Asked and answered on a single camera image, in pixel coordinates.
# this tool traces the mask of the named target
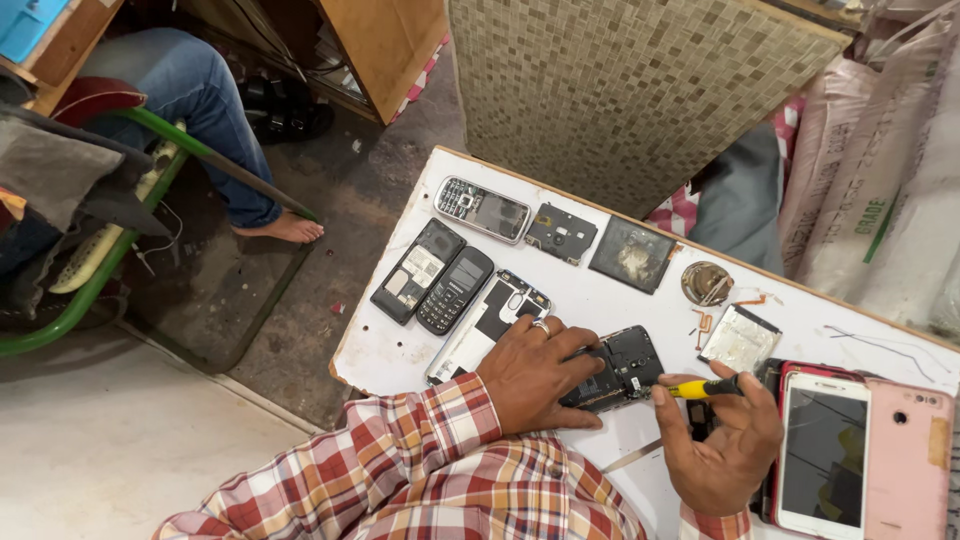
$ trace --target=ring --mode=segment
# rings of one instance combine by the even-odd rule
[[[543,319],[539,319],[539,320],[537,320],[537,321],[534,321],[534,326],[537,327],[537,328],[539,328],[539,329],[543,329],[543,331],[546,332],[546,338],[547,338],[547,339],[550,339],[551,337],[553,337],[553,332],[550,331],[550,327],[546,326],[546,323],[543,322]]]

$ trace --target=hand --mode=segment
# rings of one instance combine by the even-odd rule
[[[550,328],[551,337],[547,339],[546,331],[533,326],[533,321],[532,315],[520,317],[477,367],[503,434],[603,428],[603,422],[592,412],[558,403],[577,384],[603,370],[604,361],[589,355],[563,362],[582,347],[599,347],[597,334],[569,329],[550,316],[543,320]]]
[[[736,372],[718,361],[710,369],[720,378]],[[702,377],[661,375],[660,384],[672,386]],[[780,453],[783,424],[773,395],[749,373],[737,381],[746,397],[706,398],[723,422],[703,443],[693,442],[677,400],[655,385],[654,404],[670,481],[691,509],[708,516],[732,516],[743,511],[751,495]]]

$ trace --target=black samsung phone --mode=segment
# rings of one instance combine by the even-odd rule
[[[483,252],[472,246],[460,250],[420,303],[417,320],[436,335],[449,332],[492,273],[493,261]]]
[[[663,366],[647,331],[642,326],[629,327],[600,338],[600,343],[595,351],[582,349],[567,358],[586,353],[601,358],[606,366],[560,398],[560,405],[601,413],[649,400]]]
[[[431,218],[387,279],[370,297],[371,302],[401,325],[407,324],[426,291],[467,241],[439,219]]]

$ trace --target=white phone frame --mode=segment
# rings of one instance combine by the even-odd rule
[[[520,232],[516,235],[516,238],[514,238],[514,239],[507,238],[506,236],[503,236],[502,234],[494,233],[493,231],[489,231],[489,230],[487,230],[487,229],[485,229],[485,228],[483,228],[483,227],[480,227],[479,225],[474,225],[474,224],[470,223],[469,221],[466,221],[466,220],[461,219],[461,218],[459,218],[459,217],[457,217],[457,216],[455,216],[455,215],[453,215],[453,214],[451,214],[451,213],[447,213],[447,212],[441,210],[441,209],[440,209],[440,204],[441,204],[441,202],[443,201],[442,195],[444,194],[444,191],[446,190],[446,185],[449,184],[449,183],[450,183],[450,180],[451,180],[451,179],[454,179],[454,178],[457,179],[457,180],[459,180],[459,181],[461,181],[461,182],[464,182],[464,183],[473,185],[474,187],[477,187],[478,189],[483,189],[484,191],[490,193],[491,195],[496,195],[497,197],[500,197],[500,198],[502,198],[502,199],[504,199],[504,200],[510,201],[510,202],[512,202],[512,203],[515,203],[515,204],[517,204],[517,205],[520,206],[520,207],[526,208],[526,209],[527,209],[527,216],[523,219],[523,224],[520,226]],[[475,231],[479,231],[479,232],[481,232],[481,233],[483,233],[483,234],[486,234],[487,236],[492,236],[492,237],[496,238],[497,240],[500,240],[501,242],[506,242],[506,243],[511,244],[511,245],[516,245],[517,243],[519,243],[520,239],[523,238],[523,236],[526,234],[527,229],[530,227],[530,223],[531,223],[531,221],[532,221],[533,218],[534,218],[534,211],[533,211],[533,209],[530,208],[530,205],[528,205],[528,204],[526,204],[526,203],[521,203],[520,201],[518,201],[517,199],[514,199],[513,197],[508,197],[508,196],[506,196],[506,195],[504,195],[504,194],[502,194],[502,193],[497,193],[496,191],[493,191],[492,189],[489,189],[489,188],[487,188],[487,187],[483,187],[482,185],[477,185],[477,184],[474,184],[473,182],[470,182],[470,181],[468,181],[468,180],[464,180],[463,178],[461,178],[461,177],[459,177],[459,176],[456,176],[456,175],[450,175],[450,176],[444,178],[444,181],[440,184],[440,189],[438,189],[438,190],[437,190],[437,193],[433,196],[433,209],[436,210],[437,213],[439,213],[440,215],[442,215],[443,217],[445,217],[445,218],[447,218],[447,219],[449,219],[449,220],[456,221],[457,223],[462,223],[463,225],[466,225],[467,227],[470,227],[471,229],[474,229]]]
[[[867,403],[867,419],[866,419],[866,428],[865,428],[865,443],[864,443],[864,456],[863,456],[863,470],[866,472],[867,469],[867,458],[870,455],[870,389],[867,388],[866,384],[862,382],[856,382],[853,380],[840,380],[833,379],[830,377],[822,377],[819,375],[813,375],[809,373],[794,372],[789,375],[786,388],[783,392],[783,432],[787,433],[787,424],[789,420],[791,400],[790,395],[792,394],[791,390],[810,390],[813,392],[818,392],[822,394],[829,394],[833,396],[841,396],[844,398],[851,398],[855,400],[864,401]],[[783,437],[783,444],[780,445],[780,462],[777,467],[777,474],[780,481],[777,482],[777,525],[781,528],[786,528],[789,530],[796,530],[797,532],[802,532],[804,534],[809,534],[811,536],[817,536],[820,538],[826,538],[827,540],[863,540],[864,534],[864,523],[866,517],[866,511],[860,512],[860,527],[850,527],[848,525],[842,525],[838,523],[833,523],[827,520],[821,520],[810,516],[805,516],[803,514],[798,514],[796,512],[791,512],[783,509],[783,471],[786,467],[786,436]],[[861,496],[861,504],[866,506],[867,501],[867,479],[863,479],[863,494]]]

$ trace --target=phone label sticker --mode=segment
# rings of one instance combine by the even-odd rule
[[[423,246],[414,246],[413,251],[400,266],[410,272],[414,282],[422,288],[430,286],[437,274],[444,269],[443,262],[431,255]]]

